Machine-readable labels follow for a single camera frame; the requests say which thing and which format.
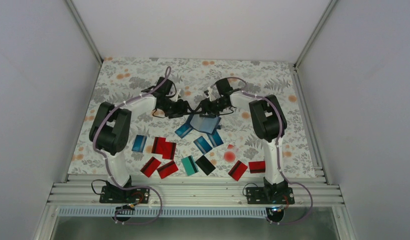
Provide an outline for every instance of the gray floor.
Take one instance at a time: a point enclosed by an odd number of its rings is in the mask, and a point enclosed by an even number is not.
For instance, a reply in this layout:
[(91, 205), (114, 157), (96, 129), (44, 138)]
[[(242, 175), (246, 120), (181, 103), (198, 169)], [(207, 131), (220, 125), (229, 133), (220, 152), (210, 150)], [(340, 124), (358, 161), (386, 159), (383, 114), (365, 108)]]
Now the gray floor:
[[(304, 212), (304, 208), (287, 209), (283, 222), (296, 220)], [(269, 225), (263, 219), (253, 218), (160, 218), (145, 226), (124, 226), (109, 217), (60, 217), (54, 239), (336, 240), (338, 235), (331, 208), (317, 207), (305, 221), (287, 226)]]

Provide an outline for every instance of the floral pattern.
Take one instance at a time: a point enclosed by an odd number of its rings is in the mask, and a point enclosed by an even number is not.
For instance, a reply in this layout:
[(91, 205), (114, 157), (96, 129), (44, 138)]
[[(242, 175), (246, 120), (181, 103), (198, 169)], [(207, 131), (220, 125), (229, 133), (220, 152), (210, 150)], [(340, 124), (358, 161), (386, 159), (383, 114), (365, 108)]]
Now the floral pattern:
[[(195, 107), (205, 98), (203, 93), (207, 87), (221, 78), (231, 76), (240, 77), (248, 82), (247, 92), (266, 96), (274, 94), (280, 102), (287, 118), (288, 127), (283, 141), (283, 156), (285, 173), (288, 177), (314, 178), (315, 172), (311, 154), (305, 135), (302, 117), (293, 88), (289, 66), (285, 62), (269, 61), (234, 61), (234, 60), (200, 60), (200, 59), (171, 59), (171, 58), (134, 58), (108, 57), (103, 62), (102, 69), (95, 86), (93, 96), (80, 132), (69, 174), (106, 174), (104, 161), (92, 149), (88, 134), (93, 123), (98, 106), (104, 102), (114, 104), (136, 96), (142, 89), (155, 85), (159, 77), (164, 75), (167, 66), (172, 67), (171, 77), (181, 97)], [(242, 82), (229, 78), (234, 87), (241, 87)], [(209, 175), (213, 177), (229, 177), (228, 172), (237, 160), (243, 163), (262, 161), (261, 140), (256, 137), (250, 114), (244, 109), (234, 108), (233, 113), (222, 116), (221, 129), (218, 130), (224, 144), (213, 148), (206, 157), (215, 165), (216, 169)], [(156, 116), (164, 116), (161, 110)], [(161, 159), (158, 155), (148, 152), (146, 146), (143, 153), (132, 152), (131, 148), (136, 135), (148, 137), (165, 137), (169, 142), (176, 142), (175, 162), (179, 171), (172, 176), (186, 176), (181, 159), (193, 155), (194, 159), (202, 156), (193, 141), (200, 136), (208, 137), (197, 131), (192, 131), (185, 138), (180, 139), (175, 130), (185, 123), (187, 117), (174, 119), (153, 117), (151, 112), (140, 115), (131, 120), (129, 142), (124, 154), (129, 171), (134, 175), (141, 175), (140, 169), (151, 158), (157, 157), (165, 164), (169, 160)], [(224, 160), (227, 145), (233, 144), (238, 151), (234, 162)], [(246, 171), (243, 177), (263, 177), (263, 173), (251, 174)], [(204, 177), (201, 171), (190, 176)]]

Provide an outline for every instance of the table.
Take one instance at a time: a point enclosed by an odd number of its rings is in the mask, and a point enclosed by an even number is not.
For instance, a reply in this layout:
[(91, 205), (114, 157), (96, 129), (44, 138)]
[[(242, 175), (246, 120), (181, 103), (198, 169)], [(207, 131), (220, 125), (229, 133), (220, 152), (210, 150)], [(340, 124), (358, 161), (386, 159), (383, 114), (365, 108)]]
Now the table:
[[(68, 170), (69, 174), (106, 174), (102, 157), (93, 151), (92, 143), (88, 139), (98, 106), (104, 101), (118, 104), (138, 95), (142, 89), (155, 85), (158, 78), (164, 75), (167, 66), (172, 67), (169, 79), (178, 89), (182, 90), (181, 97), (188, 100), (193, 109), (205, 98), (203, 92), (207, 87), (219, 79), (230, 76), (246, 80), (248, 87), (245, 91), (249, 93), (261, 96), (274, 94), (280, 102), (288, 123), (283, 141), (284, 172), (290, 178), (315, 177), (298, 98), (286, 62), (137, 57), (108, 57), (104, 60), (84, 117)], [(242, 86), (242, 83), (236, 79), (232, 78), (229, 81), (234, 88)], [(163, 112), (158, 110), (155, 115), (162, 117)], [(248, 111), (236, 108), (234, 113), (221, 118), (222, 128), (218, 130), (218, 133), (224, 144), (205, 154), (216, 167), (208, 176), (209, 178), (229, 177), (228, 172), (237, 160), (246, 165), (248, 162), (264, 160), (261, 140), (253, 132)], [(143, 153), (131, 151), (135, 136), (145, 135), (150, 138), (165, 137), (168, 142), (177, 143), (174, 160), (179, 171), (171, 176), (205, 177), (202, 171), (187, 176), (181, 163), (181, 159), (189, 155), (193, 155), (196, 160), (201, 157), (202, 153), (193, 141), (200, 136), (208, 139), (205, 134), (194, 130), (183, 139), (177, 136), (174, 131), (183, 125), (186, 119), (187, 117), (157, 118), (153, 117), (151, 112), (132, 119), (129, 141), (124, 150), (129, 172), (132, 175), (142, 175), (140, 169), (152, 156), (158, 158), (162, 164), (170, 161), (151, 154), (150, 146), (146, 146)], [(238, 150), (234, 162), (227, 162), (223, 158), (228, 144), (234, 145)], [(152, 176), (158, 176), (157, 172), (155, 171)], [(249, 170), (243, 175), (243, 177), (263, 176), (263, 173), (251, 174)]]

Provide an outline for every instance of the gray wall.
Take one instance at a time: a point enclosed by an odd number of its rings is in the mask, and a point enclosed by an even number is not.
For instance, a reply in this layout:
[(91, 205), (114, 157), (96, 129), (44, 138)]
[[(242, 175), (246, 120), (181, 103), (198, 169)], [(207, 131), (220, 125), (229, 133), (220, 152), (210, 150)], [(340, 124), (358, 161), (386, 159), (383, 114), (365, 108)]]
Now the gray wall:
[(0, 1), (0, 239), (32, 239), (98, 68), (63, 0)]
[(410, 239), (410, 0), (339, 1), (299, 70), (358, 239)]

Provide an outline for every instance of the purple cable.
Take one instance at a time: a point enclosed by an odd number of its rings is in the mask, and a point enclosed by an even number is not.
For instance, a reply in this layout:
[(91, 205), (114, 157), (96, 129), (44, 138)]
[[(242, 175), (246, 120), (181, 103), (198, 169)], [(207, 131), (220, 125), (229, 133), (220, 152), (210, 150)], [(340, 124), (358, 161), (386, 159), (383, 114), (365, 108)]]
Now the purple cable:
[[(266, 98), (263, 97), (263, 96), (253, 95), (253, 94), (250, 94), (250, 93), (247, 93), (247, 92), (243, 92), (243, 91), (242, 91), (242, 94), (245, 95), (245, 96), (248, 96), (248, 97), (250, 97), (250, 98), (257, 98), (257, 99), (265, 100), (265, 101), (274, 109), (274, 112), (275, 112), (275, 114), (277, 115), (277, 118), (278, 118), (278, 122), (280, 123), (280, 131), (278, 132), (278, 136), (277, 136), (277, 138), (276, 138), (276, 140), (275, 140), (275, 144), (278, 145), (278, 140), (280, 139), (281, 134), (283, 133), (283, 121), (281, 120), (280, 113), (278, 112), (278, 110), (277, 110), (277, 108), (275, 107), (275, 105), (274, 105), (271, 101), (269, 101), (268, 99), (266, 99)], [(277, 167), (278, 167), (278, 169), (281, 169), (281, 163), (280, 163), (280, 148), (279, 148), (278, 146), (277, 146), (276, 148), (277, 148)], [(305, 214), (303, 217), (301, 217), (300, 219), (298, 219), (298, 220), (296, 220), (296, 221), (292, 221), (292, 222), (277, 223), (277, 225), (291, 225), (291, 224), (299, 223), (299, 222), (305, 220), (306, 218), (308, 218), (309, 215), (311, 214), (311, 212), (312, 212), (312, 207), (314, 206), (314, 199), (312, 198), (311, 192), (309, 191), (309, 189), (308, 189), (307, 187), (305, 187), (305, 185), (301, 184), (300, 182), (291, 182), (291, 181), (289, 181), (288, 178), (284, 175), (284, 173), (283, 173), (282, 171), (280, 171), (280, 174), (281, 174), (281, 176), (284, 178), (284, 180), (286, 180), (286, 182), (287, 182), (288, 184), (290, 184), (290, 185), (299, 185), (299, 186), (303, 187), (303, 188), (308, 192), (309, 197), (310, 197), (310, 199), (311, 199), (311, 206), (309, 207), (308, 212), (306, 212), (306, 214)], [(268, 217), (266, 217), (266, 219), (272, 224), (272, 221), (271, 221)]]
[(118, 110), (119, 108), (121, 108), (121, 107), (124, 106), (124, 105), (130, 104), (130, 103), (132, 103), (132, 102), (134, 102), (134, 101), (136, 101), (136, 100), (138, 100), (138, 99), (140, 99), (140, 98), (147, 97), (148, 95), (150, 95), (150, 94), (152, 94), (153, 92), (155, 92), (158, 88), (160, 88), (160, 87), (166, 82), (166, 80), (168, 79), (168, 77), (169, 77), (170, 74), (171, 74), (171, 67), (168, 66), (168, 67), (166, 68), (166, 70), (165, 70), (165, 79), (164, 79), (160, 84), (158, 84), (158, 86), (156, 86), (154, 89), (152, 89), (150, 92), (147, 92), (147, 93), (144, 94), (144, 95), (141, 94), (141, 95), (139, 95), (139, 96), (132, 97), (132, 98), (130, 98), (129, 100), (127, 100), (127, 101), (121, 103), (120, 105), (114, 107), (114, 109), (112, 109), (112, 110), (108, 113), (108, 115), (106, 115), (105, 119), (103, 119), (102, 123), (99, 125), (99, 127), (98, 127), (98, 129), (97, 129), (97, 131), (96, 131), (96, 134), (94, 135), (94, 138), (93, 138), (93, 150), (94, 150), (95, 152), (101, 154), (101, 155), (105, 158), (106, 171), (108, 172), (108, 175), (110, 176), (111, 180), (114, 182), (115, 186), (117, 186), (117, 187), (118, 187), (119, 189), (121, 189), (121, 190), (126, 190), (126, 191), (128, 191), (128, 190), (133, 190), (133, 189), (138, 189), (138, 188), (150, 189), (150, 190), (154, 191), (154, 192), (156, 193), (156, 195), (158, 196), (158, 198), (159, 198), (159, 201), (160, 201), (159, 213), (158, 213), (158, 215), (157, 215), (154, 219), (152, 219), (152, 220), (150, 220), (150, 221), (147, 221), (147, 222), (145, 222), (145, 223), (144, 223), (144, 222), (143, 222), (143, 223), (136, 223), (136, 222), (127, 223), (127, 224), (130, 224), (130, 225), (144, 225), (144, 224), (150, 224), (150, 223), (153, 223), (154, 221), (156, 221), (156, 220), (159, 218), (159, 216), (161, 216), (161, 214), (162, 214), (163, 203), (162, 203), (161, 195), (158, 193), (158, 191), (156, 191), (154, 188), (152, 188), (152, 187), (150, 187), (150, 186), (132, 186), (132, 187), (125, 187), (125, 188), (124, 188), (123, 186), (119, 185), (119, 184), (116, 182), (115, 178), (114, 178), (114, 177), (112, 176), (112, 174), (111, 174), (111, 170), (110, 170), (110, 168), (109, 168), (109, 163), (108, 163), (108, 157), (106, 156), (106, 154), (105, 154), (104, 152), (102, 152), (101, 150), (99, 150), (99, 149), (96, 148), (97, 137), (99, 136), (100, 131), (102, 131), (102, 128), (105, 126), (105, 124), (106, 124), (106, 122), (108, 121), (108, 119), (112, 116), (112, 114), (113, 114), (116, 110)]

